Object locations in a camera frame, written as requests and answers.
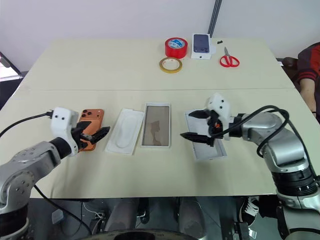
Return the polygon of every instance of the scissors handle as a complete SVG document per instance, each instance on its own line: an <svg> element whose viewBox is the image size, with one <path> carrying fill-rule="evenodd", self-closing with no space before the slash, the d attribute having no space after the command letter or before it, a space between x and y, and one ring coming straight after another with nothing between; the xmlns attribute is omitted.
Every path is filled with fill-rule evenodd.
<svg viewBox="0 0 320 240"><path fill-rule="evenodd" d="M234 57L234 56L227 56L224 55L220 58L220 65L225 68L235 68L238 67L240 64L240 61Z"/></svg>

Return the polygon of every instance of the white cable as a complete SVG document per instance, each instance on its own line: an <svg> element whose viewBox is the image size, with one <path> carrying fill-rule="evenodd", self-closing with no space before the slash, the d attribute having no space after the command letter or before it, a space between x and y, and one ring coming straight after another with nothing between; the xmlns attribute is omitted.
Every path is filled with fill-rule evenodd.
<svg viewBox="0 0 320 240"><path fill-rule="evenodd" d="M95 215L96 215L98 218L100 218L100 219L103 218L103 217L100 216L99 213L97 213L96 211L89 210L89 209L86 207L86 205L85 205L84 202L83 202L83 206L84 206L84 208L85 208L88 212L95 214Z"/></svg>
<svg viewBox="0 0 320 240"><path fill-rule="evenodd" d="M102 218L100 218L100 219L96 222L96 224L94 225L94 227L93 227L93 229L92 229L92 234L95 233L95 229L96 229L96 227L98 226L98 224L100 223L100 221L102 221Z"/></svg>
<svg viewBox="0 0 320 240"><path fill-rule="evenodd" d="M259 212L259 207L256 206L253 202L252 202L252 198L249 197L248 199L248 203L245 207L245 210L244 210L247 214L250 214L251 216L255 217L258 212Z"/></svg>

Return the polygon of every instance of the white table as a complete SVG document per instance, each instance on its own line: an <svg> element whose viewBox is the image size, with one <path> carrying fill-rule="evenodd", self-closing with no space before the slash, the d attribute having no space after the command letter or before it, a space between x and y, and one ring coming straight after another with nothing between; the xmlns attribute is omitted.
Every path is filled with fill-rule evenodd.
<svg viewBox="0 0 320 240"><path fill-rule="evenodd" d="M213 39L211 60L191 59L190 45L182 70L160 70L165 39L73 39L52 44L22 83L32 90L207 90L294 88L276 58L260 39ZM225 68L219 60L227 47L240 60Z"/></svg>
<svg viewBox="0 0 320 240"><path fill-rule="evenodd" d="M103 126L115 125L122 108L144 110L145 102L169 102L172 109L170 149L141 148L141 134L133 156L104 152L108 135L94 151L62 160L38 186L51 198L118 198L158 196L238 196L274 194L275 186L257 146L239 138L223 141L227 157L195 162L192 144L180 137L188 131L184 112L202 108L206 98L219 92L228 99L232 113L251 113L264 105L289 111L301 134L314 169L318 161L320 127L299 93L288 89L219 90L28 90L19 89L0 111L0 129L12 122L44 113L56 106L80 112L105 110ZM2 138L0 163L23 148L50 141L50 120L22 123ZM39 195L32 191L32 197Z"/></svg>

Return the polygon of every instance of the shoe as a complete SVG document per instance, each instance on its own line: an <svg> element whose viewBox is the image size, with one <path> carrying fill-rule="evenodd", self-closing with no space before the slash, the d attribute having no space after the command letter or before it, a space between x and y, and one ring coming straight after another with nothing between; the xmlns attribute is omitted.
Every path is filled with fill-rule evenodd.
<svg viewBox="0 0 320 240"><path fill-rule="evenodd" d="M247 197L239 211L239 220L240 222L248 223L250 227L256 220L256 216L259 212L259 202L255 197Z"/></svg>

